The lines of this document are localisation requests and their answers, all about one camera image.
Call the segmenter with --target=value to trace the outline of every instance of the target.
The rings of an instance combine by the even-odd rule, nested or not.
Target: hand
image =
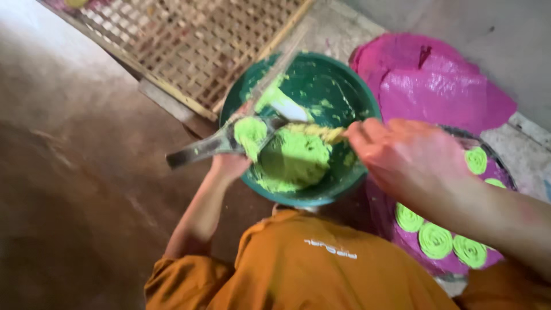
[[[231,183],[243,175],[250,165],[251,160],[243,154],[217,154],[212,159],[210,173]]]
[[[462,147],[437,126],[393,119],[385,127],[370,118],[352,123],[344,135],[376,184],[412,210],[475,178]]]

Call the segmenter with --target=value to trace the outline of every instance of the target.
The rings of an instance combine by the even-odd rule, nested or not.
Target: wall
[[[551,131],[551,1],[344,1],[390,30],[450,43]]]

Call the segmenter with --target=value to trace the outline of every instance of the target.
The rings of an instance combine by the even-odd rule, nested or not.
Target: green spiral
[[[419,245],[429,258],[442,259],[451,253],[453,239],[448,230],[433,223],[426,223],[419,230]]]
[[[418,231],[425,219],[418,216],[415,212],[408,209],[406,206],[401,203],[396,203],[396,222],[402,227],[403,230],[407,232],[416,232]]]
[[[497,187],[500,187],[500,188],[507,188],[505,187],[505,185],[498,179],[494,179],[494,178],[489,178],[489,179],[486,179],[484,180],[484,182],[488,183],[488,184],[491,184],[493,186],[497,186]]]
[[[484,152],[481,147],[477,146],[465,151],[465,161],[471,172],[478,175],[486,171],[488,157],[486,156],[486,152]]]
[[[482,267],[486,262],[486,246],[463,236],[455,236],[453,251],[460,261],[473,269]]]

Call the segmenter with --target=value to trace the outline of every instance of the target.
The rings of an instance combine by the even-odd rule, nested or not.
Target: pink tarp
[[[478,135],[516,111],[516,103],[476,65],[426,36],[381,35],[356,49],[350,67],[373,92],[383,121],[422,120]]]

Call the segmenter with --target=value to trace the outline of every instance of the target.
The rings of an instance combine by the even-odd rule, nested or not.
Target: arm
[[[375,119],[345,133],[378,186],[429,221],[500,250],[551,281],[551,206],[486,184],[442,129]]]
[[[250,163],[249,159],[239,154],[214,156],[210,171],[170,237],[165,257],[180,258],[209,252],[209,242],[218,226],[224,194]]]

